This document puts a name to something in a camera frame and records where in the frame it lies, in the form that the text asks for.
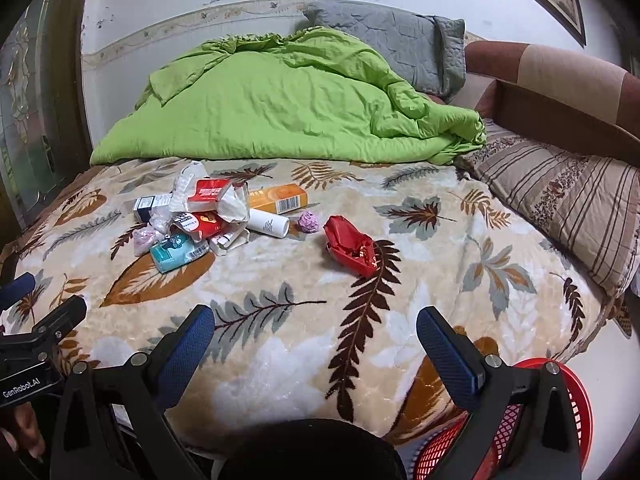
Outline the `person's left hand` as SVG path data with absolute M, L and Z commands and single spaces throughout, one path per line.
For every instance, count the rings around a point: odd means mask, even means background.
M 1 423 L 1 434 L 13 452 L 26 451 L 35 460 L 39 460 L 46 450 L 30 402 L 14 406 L 11 415 Z

